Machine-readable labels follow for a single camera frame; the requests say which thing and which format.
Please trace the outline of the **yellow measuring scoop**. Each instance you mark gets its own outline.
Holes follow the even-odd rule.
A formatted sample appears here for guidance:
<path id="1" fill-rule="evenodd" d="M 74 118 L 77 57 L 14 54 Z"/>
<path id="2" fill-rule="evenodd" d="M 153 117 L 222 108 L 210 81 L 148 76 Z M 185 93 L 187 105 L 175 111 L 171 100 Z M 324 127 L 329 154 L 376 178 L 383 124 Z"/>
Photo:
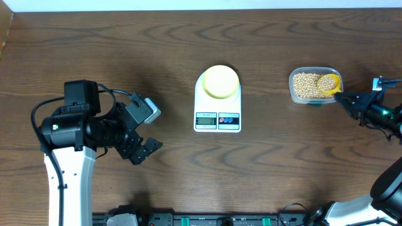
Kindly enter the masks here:
<path id="1" fill-rule="evenodd" d="M 341 92 L 340 77 L 336 74 L 326 74 L 317 81 L 318 90 L 324 95 L 334 95 Z"/>

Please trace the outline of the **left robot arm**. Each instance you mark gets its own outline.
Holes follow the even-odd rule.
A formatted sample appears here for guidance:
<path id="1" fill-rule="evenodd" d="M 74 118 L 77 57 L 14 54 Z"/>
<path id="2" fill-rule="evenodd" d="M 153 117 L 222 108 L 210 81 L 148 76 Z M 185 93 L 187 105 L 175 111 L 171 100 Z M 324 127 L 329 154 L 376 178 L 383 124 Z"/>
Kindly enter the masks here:
<path id="1" fill-rule="evenodd" d="M 114 101 L 101 114 L 101 93 L 115 96 L 109 89 L 90 80 L 65 82 L 64 104 L 50 117 L 36 124 L 34 107 L 31 124 L 44 153 L 49 185 L 49 225 L 92 225 L 92 176 L 97 148 L 114 148 L 122 159 L 141 164 L 162 143 L 144 140 L 136 128 L 152 123 L 160 110 L 149 98 L 128 94 L 130 104 Z"/>

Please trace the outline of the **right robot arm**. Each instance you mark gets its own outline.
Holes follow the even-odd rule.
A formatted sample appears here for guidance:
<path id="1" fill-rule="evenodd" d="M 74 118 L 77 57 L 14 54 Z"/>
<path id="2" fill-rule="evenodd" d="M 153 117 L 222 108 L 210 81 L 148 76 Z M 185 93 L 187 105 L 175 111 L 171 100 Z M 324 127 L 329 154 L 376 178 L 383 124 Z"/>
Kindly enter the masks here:
<path id="1" fill-rule="evenodd" d="M 389 131 L 401 139 L 401 106 L 382 105 L 384 91 L 337 93 L 335 100 L 360 125 Z M 329 202 L 310 216 L 314 225 L 401 225 L 401 159 L 374 182 L 370 194 L 348 202 Z"/>

